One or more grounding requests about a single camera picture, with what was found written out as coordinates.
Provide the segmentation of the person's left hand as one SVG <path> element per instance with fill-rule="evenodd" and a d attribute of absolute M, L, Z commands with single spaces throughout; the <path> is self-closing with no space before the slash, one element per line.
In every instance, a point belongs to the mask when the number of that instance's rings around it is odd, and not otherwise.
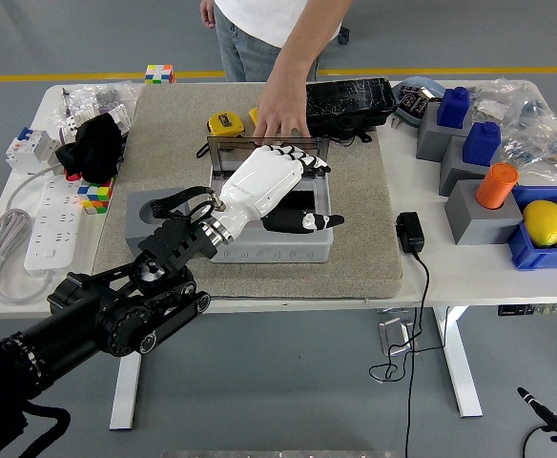
<path fill-rule="evenodd" d="M 308 137 L 306 102 L 305 82 L 268 80 L 258 99 L 254 137 Z"/>

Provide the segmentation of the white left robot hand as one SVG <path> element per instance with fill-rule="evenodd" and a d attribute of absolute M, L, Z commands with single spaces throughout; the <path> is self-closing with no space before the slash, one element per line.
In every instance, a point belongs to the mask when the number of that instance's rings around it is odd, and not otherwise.
<path fill-rule="evenodd" d="M 223 184 L 223 206 L 212 212 L 209 223 L 225 243 L 238 238 L 245 225 L 260 220 L 271 232 L 312 234 L 344 223 L 340 215 L 320 215 L 284 209 L 279 202 L 306 172 L 328 173 L 330 167 L 317 156 L 295 146 L 264 145 L 256 148 Z"/>

